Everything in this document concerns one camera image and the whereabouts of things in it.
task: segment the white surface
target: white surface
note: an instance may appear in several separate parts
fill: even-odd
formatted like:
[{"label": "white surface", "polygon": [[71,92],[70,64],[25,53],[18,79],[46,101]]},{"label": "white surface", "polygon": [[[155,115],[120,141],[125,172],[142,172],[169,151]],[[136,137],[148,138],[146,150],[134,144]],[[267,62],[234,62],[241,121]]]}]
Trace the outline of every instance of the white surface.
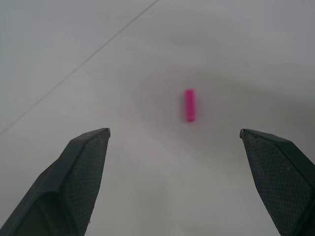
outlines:
[{"label": "white surface", "polygon": [[0,132],[153,0],[2,0]]},{"label": "white surface", "polygon": [[158,1],[0,136],[0,222],[70,139],[110,127],[88,236],[279,235],[238,135],[271,132],[315,160],[312,7]]}]

